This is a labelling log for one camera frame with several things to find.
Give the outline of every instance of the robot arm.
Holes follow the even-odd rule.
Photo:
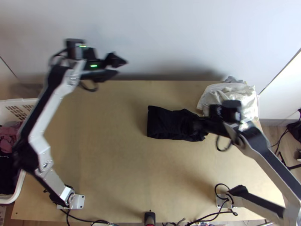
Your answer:
[[[232,144],[244,155],[253,158],[287,198],[289,205],[284,208],[271,203],[249,193],[246,187],[239,185],[225,194],[229,199],[229,208],[245,207],[278,225],[300,225],[301,184],[270,150],[269,141],[253,122],[240,119],[240,109],[239,101],[212,105],[208,121],[220,126],[212,127],[210,123],[203,125],[208,132],[230,138]]]
[[[24,122],[13,152],[17,165],[32,174],[46,188],[50,199],[58,208],[81,209],[85,197],[75,194],[73,188],[65,185],[53,170],[50,145],[44,138],[44,131],[63,97],[80,85],[81,80],[104,82],[117,74],[117,71],[106,70],[107,65],[119,67],[126,64],[126,61],[113,53],[108,54],[104,60],[98,59],[94,49],[86,47],[83,40],[68,39],[66,46],[64,51],[67,55],[51,67],[45,89]],[[281,226],[299,226],[301,184],[269,149],[270,144],[262,132],[252,122],[241,120],[240,108],[239,101],[211,105],[210,117],[200,119],[195,122],[195,126],[201,125],[209,133],[230,138],[232,144],[244,155],[255,159],[288,199],[289,205],[287,208],[281,207],[250,194],[244,186],[239,185],[225,194],[230,201],[229,208],[245,207]]]
[[[51,67],[44,90],[21,128],[13,152],[16,164],[46,188],[58,208],[82,209],[85,196],[75,194],[73,188],[65,185],[52,168],[50,145],[44,138],[44,132],[64,96],[71,93],[81,80],[104,82],[118,73],[106,70],[106,66],[119,67],[126,61],[114,53],[109,53],[104,60],[97,59],[94,49],[86,47],[83,40],[67,39],[66,45],[67,56],[61,58],[66,60],[68,66],[62,65],[60,59]]]

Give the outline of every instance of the dark clothing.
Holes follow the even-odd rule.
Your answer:
[[[156,139],[202,141],[208,135],[202,128],[194,129],[200,117],[187,109],[169,111],[148,106],[147,136]]]

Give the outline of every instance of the wooden floor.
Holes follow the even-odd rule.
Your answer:
[[[285,127],[262,127],[264,134],[266,137],[270,140],[271,144],[275,144],[281,134],[286,129]],[[296,149],[301,149],[301,144],[296,141],[290,133],[287,133],[280,142],[279,150],[281,151],[284,160],[287,164],[287,166],[293,166],[296,164],[299,164],[297,160],[294,159],[294,153]],[[301,181],[301,168],[299,169],[293,169],[291,171],[293,175]],[[65,226],[67,225],[66,222],[47,222],[47,221],[26,221],[26,220],[12,220],[10,219],[11,213],[12,213],[12,207],[13,205],[7,206],[6,210],[6,216],[4,221],[4,226]],[[263,224],[263,220],[258,221],[230,221],[230,222],[213,222],[213,224],[228,224],[230,226],[256,226],[259,224]],[[89,226],[90,223],[70,223],[71,226]],[[120,226],[142,226],[143,224],[129,224],[124,223]]]

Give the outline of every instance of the white wall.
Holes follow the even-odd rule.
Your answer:
[[[1,0],[0,55],[19,78],[43,77],[64,38],[85,38],[100,57],[116,51],[127,59],[123,74],[232,75],[260,92],[301,47],[300,7],[300,0]]]
[[[301,53],[266,87],[259,97],[261,119],[299,119]]]

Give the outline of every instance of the black cable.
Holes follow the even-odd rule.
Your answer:
[[[59,52],[57,52],[57,53],[54,54],[54,55],[52,55],[52,56],[49,58],[48,66],[49,66],[49,67],[52,66],[52,61],[53,61],[53,59],[54,59],[55,57],[61,56],[61,54],[62,54],[63,52],[65,52],[65,51],[67,51],[67,48],[66,48],[66,49],[63,49],[63,50],[61,50],[61,51],[59,51]]]
[[[217,136],[216,141],[215,141],[216,149],[217,149],[218,151],[227,151],[227,150],[231,147],[232,141],[230,140],[228,146],[227,146],[225,149],[221,150],[221,149],[219,149],[219,146],[218,146],[218,143],[219,143],[219,137],[220,137],[220,136]]]
[[[218,183],[218,184],[215,185],[215,187],[214,187],[215,195],[216,195],[218,198],[222,199],[222,200],[229,200],[228,198],[222,198],[222,197],[220,197],[220,196],[217,194],[216,189],[217,189],[217,187],[218,187],[219,185],[223,185],[223,186],[225,186],[226,188],[228,188],[228,190],[230,190],[230,188],[229,188],[227,185],[225,185],[225,184],[223,184],[223,183]]]
[[[300,117],[299,117],[298,121],[296,121],[296,122],[300,122],[300,120],[301,120],[301,110],[299,111],[299,113],[300,113]],[[288,132],[289,132],[289,130],[286,128],[286,130],[285,130],[285,131],[283,132],[283,134],[280,136],[280,138],[279,138],[279,140],[277,141],[277,143],[275,143],[274,145],[271,146],[271,147],[274,147],[274,146],[277,145],[277,148],[276,148],[274,154],[277,154],[277,151],[278,151],[279,146],[280,146],[280,141],[281,141],[281,139],[283,138],[283,136],[284,136],[285,134],[287,134]]]
[[[69,221],[68,221],[68,217],[71,217],[71,218],[73,218],[73,219],[75,219],[75,220],[78,220],[78,221],[92,223],[91,225],[93,225],[93,224],[95,224],[95,223],[101,223],[101,224],[110,224],[110,225],[118,226],[117,224],[112,224],[112,223],[110,223],[110,222],[108,222],[108,221],[106,221],[106,220],[96,220],[96,221],[92,221],[92,220],[83,220],[83,219],[77,218],[77,217],[72,216],[72,215],[70,214],[70,211],[71,211],[70,209],[69,209],[67,212],[65,212],[65,211],[62,210],[62,209],[61,209],[61,211],[62,211],[64,214],[66,214],[66,222],[67,222],[67,225],[68,225],[68,226],[70,226]]]
[[[190,226],[190,225],[195,224],[195,223],[198,223],[198,222],[209,222],[209,221],[213,221],[213,220],[215,220],[220,214],[232,213],[234,216],[237,216],[237,215],[238,215],[237,212],[234,212],[233,210],[221,212],[221,211],[222,211],[222,208],[223,208],[223,206],[224,206],[224,204],[225,204],[226,202],[228,202],[228,201],[229,201],[229,200],[227,199],[226,201],[223,202],[222,206],[220,207],[220,209],[219,209],[219,211],[218,211],[217,213],[208,214],[207,216],[204,216],[204,217],[202,217],[202,218],[200,218],[200,219],[197,219],[197,220],[195,220],[195,221],[193,221],[193,222],[188,223],[186,226]],[[205,219],[205,218],[207,218],[207,217],[210,217],[210,216],[212,216],[212,215],[216,215],[216,216],[213,217],[213,218],[210,219],[210,220],[203,220],[203,219]]]
[[[94,88],[92,88],[92,89],[89,89],[83,82],[79,82],[79,87],[80,88],[83,88],[84,90],[86,90],[86,91],[89,91],[89,92],[92,92],[92,93],[94,93],[94,92],[96,92],[97,90],[98,90],[98,84],[96,83],[96,82],[94,82],[93,80],[91,80],[92,81],[92,83],[94,84]]]
[[[68,209],[67,214],[66,214],[66,222],[67,222],[68,226],[70,226],[69,221],[68,221],[69,213],[70,213],[70,209]]]

